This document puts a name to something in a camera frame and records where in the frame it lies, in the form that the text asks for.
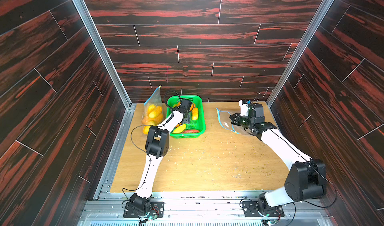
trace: black cable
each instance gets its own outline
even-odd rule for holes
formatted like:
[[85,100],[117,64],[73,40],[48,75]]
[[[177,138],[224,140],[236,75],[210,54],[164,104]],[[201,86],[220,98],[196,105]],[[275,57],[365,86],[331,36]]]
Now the black cable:
[[148,175],[148,172],[149,172],[149,169],[150,169],[150,167],[151,167],[151,156],[149,156],[149,166],[148,166],[148,170],[147,170],[147,174],[145,175],[145,178],[144,178],[144,181],[143,181],[143,183],[141,184],[141,186],[140,187],[138,187],[137,189],[135,189],[135,190],[128,190],[128,189],[126,189],[126,188],[121,188],[121,190],[122,190],[122,192],[124,193],[124,190],[128,190],[128,191],[136,191],[136,190],[138,190],[139,188],[141,188],[144,184],[145,184],[145,180],[147,179],[147,175]]
[[131,142],[133,143],[133,145],[134,145],[135,147],[137,147],[137,146],[136,146],[136,144],[133,142],[133,139],[132,139],[132,133],[133,133],[133,131],[134,131],[135,129],[137,129],[137,128],[139,128],[139,127],[143,127],[143,126],[153,126],[153,125],[150,125],[150,124],[143,124],[143,125],[139,125],[139,126],[137,126],[136,128],[132,129],[132,131],[131,131]]
[[311,165],[311,167],[313,168],[314,171],[317,172],[318,175],[320,175],[321,177],[323,177],[326,181],[328,181],[328,182],[333,186],[333,188],[334,188],[334,190],[335,190],[335,199],[334,199],[334,201],[333,201],[330,205],[328,205],[328,206],[320,206],[320,205],[316,205],[316,204],[310,203],[310,202],[305,201],[305,200],[303,200],[303,201],[306,202],[306,203],[312,204],[313,206],[319,207],[319,208],[329,208],[329,207],[331,207],[331,206],[336,202],[336,200],[337,200],[337,195],[338,195],[338,193],[337,193],[336,187],[335,187],[335,185],[334,185],[331,181],[329,181],[329,180],[326,179],[323,175],[321,175],[321,174],[320,174],[320,173],[319,173],[319,172],[318,172],[312,165]]
[[306,159],[303,157],[303,156],[301,156],[298,152],[296,152],[296,150],[294,150],[290,145],[289,145],[289,143],[287,143],[282,137],[280,137],[279,135],[277,135],[275,132],[273,132],[273,130],[271,130],[270,129],[270,131],[272,132],[272,133],[274,133],[277,137],[279,137],[279,138],[281,138],[293,151],[295,151],[295,153],[297,153],[300,157],[302,157],[305,161],[306,161]]
[[170,120],[173,118],[173,110],[172,110],[172,107],[168,105],[167,101],[166,101],[166,96],[169,92],[175,92],[177,94],[177,96],[179,97],[180,99],[180,103],[181,103],[181,97],[180,95],[174,91],[174,90],[168,90],[165,94],[164,94],[164,103],[166,104],[166,106],[170,109],[170,114],[171,114],[171,117],[166,121],[166,123],[170,122]]
[[122,207],[122,208],[125,208],[125,207],[122,206],[122,204],[125,203],[125,202],[129,202],[129,200],[124,200],[124,201],[121,203],[121,207]]
[[293,214],[292,220],[286,226],[290,225],[293,222],[293,219],[295,218],[295,215],[296,215],[296,205],[294,203],[292,203],[292,204],[295,206],[295,213]]
[[246,127],[243,127],[243,128],[244,128],[244,131],[247,132],[249,135],[255,136],[255,135],[251,134],[250,132],[248,132],[247,130],[245,130]]
[[242,206],[241,206],[241,202],[242,202],[243,200],[249,200],[249,201],[254,202],[255,204],[257,204],[257,202],[255,202],[255,201],[253,201],[253,200],[250,200],[249,198],[243,198],[243,199],[240,200],[240,202],[239,202],[239,206],[240,206],[240,208],[242,208],[242,209],[247,208],[247,207],[242,207]]

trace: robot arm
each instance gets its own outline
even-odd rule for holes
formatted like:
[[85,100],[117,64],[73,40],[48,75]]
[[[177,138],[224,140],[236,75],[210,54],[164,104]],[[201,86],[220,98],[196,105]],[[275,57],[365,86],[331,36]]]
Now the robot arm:
[[324,163],[319,159],[313,160],[289,142],[273,124],[264,122],[261,104],[240,100],[239,105],[241,113],[231,115],[231,123],[248,128],[251,134],[268,145],[282,159],[290,171],[283,187],[259,196],[258,211],[267,215],[282,204],[325,195],[327,182],[319,176],[325,176]]
[[183,99],[180,106],[172,108],[172,114],[157,126],[151,126],[148,131],[146,149],[146,164],[141,176],[140,185],[130,197],[129,202],[134,212],[141,217],[148,214],[152,195],[153,182],[161,160],[169,148],[170,132],[189,116],[192,102]]

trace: plastic bag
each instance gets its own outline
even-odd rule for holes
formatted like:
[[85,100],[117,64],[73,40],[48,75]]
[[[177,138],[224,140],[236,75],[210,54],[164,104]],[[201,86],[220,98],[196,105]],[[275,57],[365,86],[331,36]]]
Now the plastic bag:
[[142,124],[159,125],[164,120],[163,105],[161,102],[160,88],[157,87],[151,97],[144,103],[144,112],[141,117]]
[[217,118],[220,125],[225,128],[226,130],[232,131],[236,134],[241,135],[249,135],[250,134],[241,126],[233,125],[231,124],[231,119],[229,118],[230,115],[234,114],[235,112],[231,111],[223,111],[218,108],[217,109]]

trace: mounting plate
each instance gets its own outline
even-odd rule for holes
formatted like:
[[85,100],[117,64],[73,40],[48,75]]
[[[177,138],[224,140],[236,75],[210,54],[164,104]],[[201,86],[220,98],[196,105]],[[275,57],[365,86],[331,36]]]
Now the mounting plate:
[[281,206],[277,206],[276,209],[272,209],[270,211],[267,211],[269,216],[264,216],[260,214],[257,210],[257,205],[255,202],[252,201],[242,201],[241,202],[243,207],[244,216],[246,218],[248,217],[278,217],[280,213],[280,217],[284,217],[284,211]]
[[[150,203],[151,203],[150,208],[153,208],[153,207],[159,208],[158,210],[159,215],[157,216],[157,218],[162,218],[164,216],[164,202],[150,202]],[[148,218],[149,216],[154,216],[154,215],[156,215],[156,211],[152,209],[149,211],[149,214],[146,217],[141,217],[141,218]],[[129,201],[125,205],[124,214],[122,216],[123,218],[138,218],[137,214],[133,212],[132,205],[129,203]]]

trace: orange vegetable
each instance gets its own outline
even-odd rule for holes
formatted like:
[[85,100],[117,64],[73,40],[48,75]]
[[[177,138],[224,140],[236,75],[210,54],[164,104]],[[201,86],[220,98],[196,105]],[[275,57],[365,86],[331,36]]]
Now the orange vegetable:
[[148,124],[149,121],[154,121],[156,125],[161,123],[164,119],[163,113],[160,113],[156,118],[150,118],[149,116],[144,117],[141,122],[142,124]]
[[200,131],[197,129],[188,129],[184,130],[183,133],[200,133]]
[[150,118],[156,118],[161,112],[163,111],[163,108],[161,106],[156,106],[156,108],[149,113]]
[[[153,121],[149,121],[147,124],[156,126],[156,123],[153,122]],[[144,126],[144,128],[143,128],[143,133],[144,133],[144,134],[148,134],[149,128],[150,128],[150,126]]]
[[192,120],[197,120],[199,118],[199,110],[197,108],[192,109]]

